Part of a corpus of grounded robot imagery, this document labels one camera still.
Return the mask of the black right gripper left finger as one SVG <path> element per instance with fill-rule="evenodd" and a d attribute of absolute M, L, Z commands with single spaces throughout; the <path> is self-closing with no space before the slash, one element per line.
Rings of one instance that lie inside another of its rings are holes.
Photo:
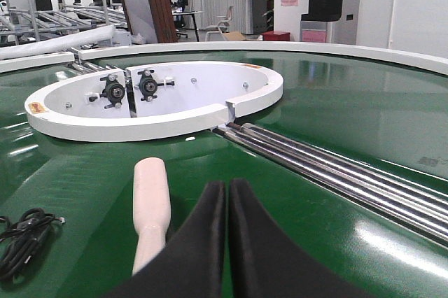
<path fill-rule="evenodd" d="M 226 195 L 212 181 L 166 247 L 105 297 L 220 297 L 225 253 Z"/>

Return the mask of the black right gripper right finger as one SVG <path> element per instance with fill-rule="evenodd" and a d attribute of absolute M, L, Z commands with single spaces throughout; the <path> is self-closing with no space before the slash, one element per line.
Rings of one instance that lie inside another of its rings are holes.
<path fill-rule="evenodd" d="M 227 224 L 235 297 L 368 297 L 296 245 L 243 178 L 230 182 Z"/>

